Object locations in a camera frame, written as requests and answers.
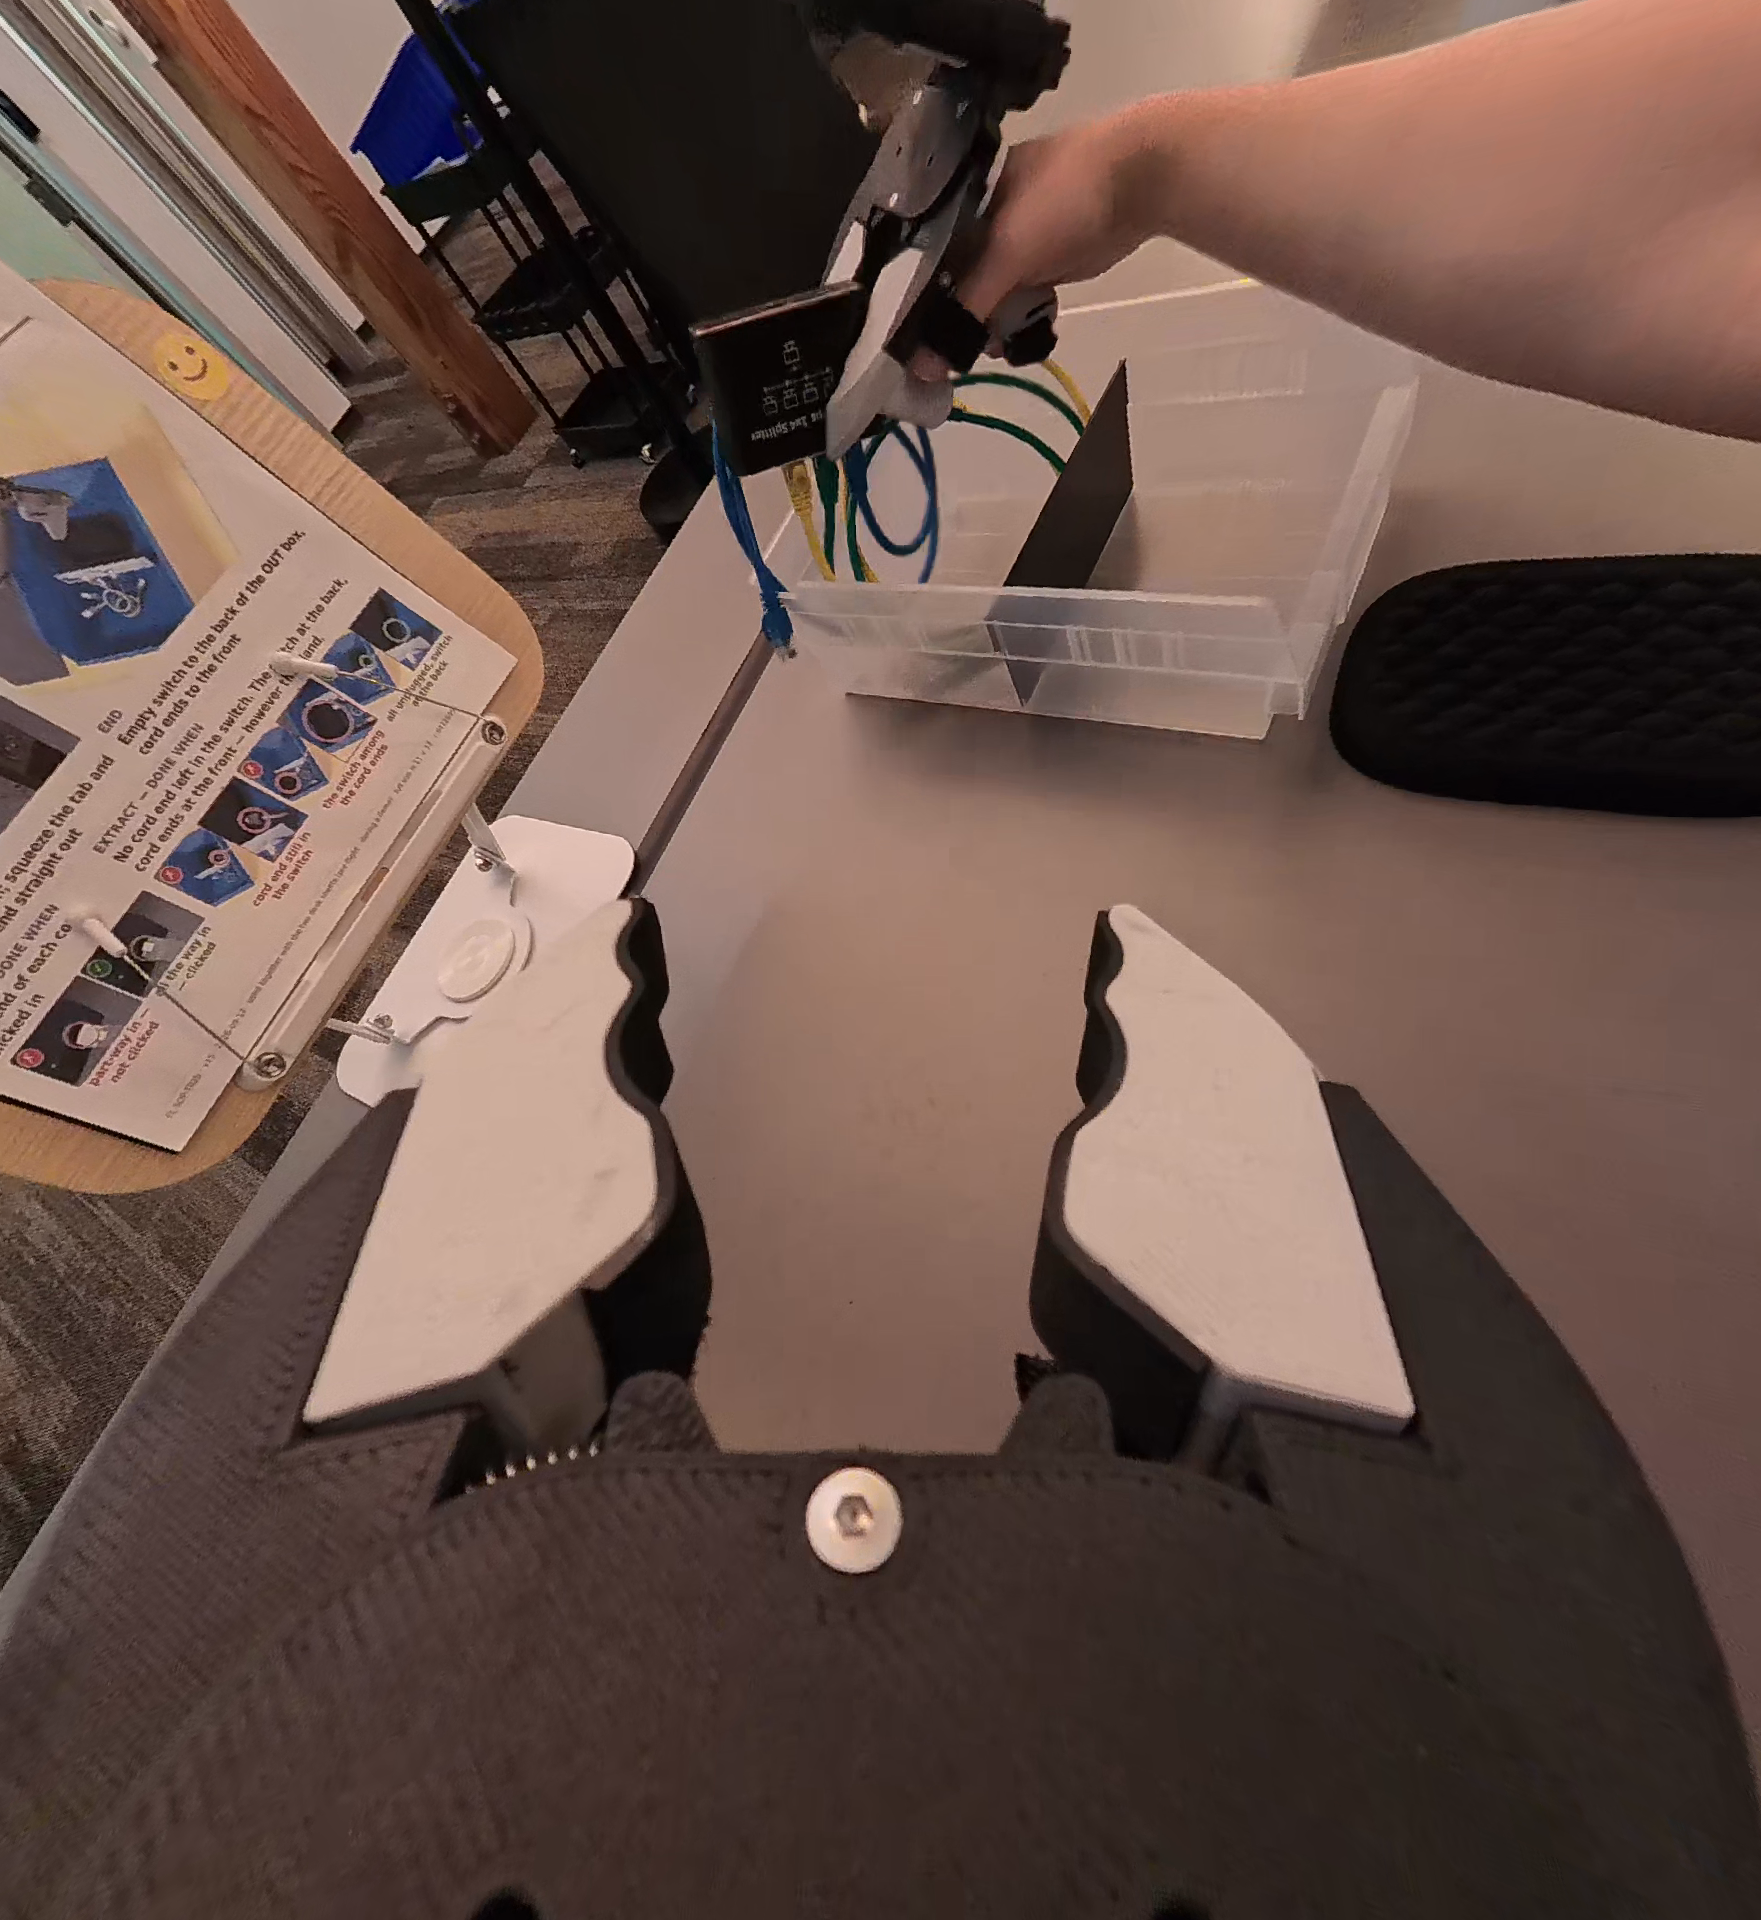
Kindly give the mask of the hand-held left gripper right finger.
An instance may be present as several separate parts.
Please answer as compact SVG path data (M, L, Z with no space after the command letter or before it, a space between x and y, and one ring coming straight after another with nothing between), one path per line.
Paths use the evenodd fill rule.
M1296 1039L1132 904L1096 919L1079 1110L1042 1187L1031 1319L1136 1459L1251 1414L1404 1435L1417 1398L1326 1086Z

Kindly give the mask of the black round floor base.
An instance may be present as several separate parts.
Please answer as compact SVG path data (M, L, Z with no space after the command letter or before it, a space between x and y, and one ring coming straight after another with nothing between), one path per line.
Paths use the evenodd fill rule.
M674 542L711 482L712 464L698 448L686 452L668 445L657 452L642 480L637 507L661 546Z

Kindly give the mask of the person's right forearm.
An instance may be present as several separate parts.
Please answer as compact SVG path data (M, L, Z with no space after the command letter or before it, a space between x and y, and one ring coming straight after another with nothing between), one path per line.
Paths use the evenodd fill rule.
M1121 204L1461 372L1761 443L1761 4L1571 4L1114 119Z

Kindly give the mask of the black network switch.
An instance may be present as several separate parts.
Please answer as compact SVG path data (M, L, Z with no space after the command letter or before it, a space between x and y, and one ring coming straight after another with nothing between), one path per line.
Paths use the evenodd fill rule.
M825 409L868 315L856 281L762 300L692 326L711 430L748 477L825 450Z

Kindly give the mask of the clear plastic bin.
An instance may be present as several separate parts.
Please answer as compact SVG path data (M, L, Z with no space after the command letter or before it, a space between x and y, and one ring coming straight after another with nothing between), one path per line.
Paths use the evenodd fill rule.
M964 406L1035 436L933 431L940 538L919 561L860 542L828 581L803 533L770 542L795 642L848 693L1161 732L1260 738L1299 718L1347 617L1394 491L1419 397L1410 353L1248 281L1070 310L1059 354L1093 413L1129 365L1133 492L1081 593L1062 597L1066 661L1031 708L987 622L1081 436L1000 382Z

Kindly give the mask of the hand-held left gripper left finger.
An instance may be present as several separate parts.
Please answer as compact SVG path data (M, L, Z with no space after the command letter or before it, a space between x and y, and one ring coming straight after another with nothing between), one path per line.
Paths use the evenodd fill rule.
M581 1460L628 1380L692 1377L712 1270L665 1117L669 991L656 908L613 899L382 1101L396 1135L304 1427L463 1414L487 1462Z

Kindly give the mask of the person's right hand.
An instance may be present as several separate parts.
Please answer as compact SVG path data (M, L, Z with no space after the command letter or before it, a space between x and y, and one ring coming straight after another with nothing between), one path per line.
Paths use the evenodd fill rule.
M1097 278L1176 236L1183 109L1185 96L1161 94L1015 145L958 281L963 308L988 322L1015 296Z

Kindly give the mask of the brown wooden post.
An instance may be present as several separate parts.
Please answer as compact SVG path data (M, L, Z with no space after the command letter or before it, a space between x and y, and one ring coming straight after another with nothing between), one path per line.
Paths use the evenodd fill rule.
M535 406L229 2L129 2L158 71L485 457Z

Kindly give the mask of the blue storage bin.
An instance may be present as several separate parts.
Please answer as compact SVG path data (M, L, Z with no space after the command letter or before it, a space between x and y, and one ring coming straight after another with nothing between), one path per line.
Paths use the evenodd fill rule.
M405 186L479 151L480 138L432 53L408 37L366 109L351 153L382 186Z

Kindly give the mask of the black wrist rest pad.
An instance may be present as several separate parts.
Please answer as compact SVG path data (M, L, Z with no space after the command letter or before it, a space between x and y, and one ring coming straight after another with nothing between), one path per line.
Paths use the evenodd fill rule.
M1425 797L1761 818L1761 554L1421 572L1354 622L1328 725Z

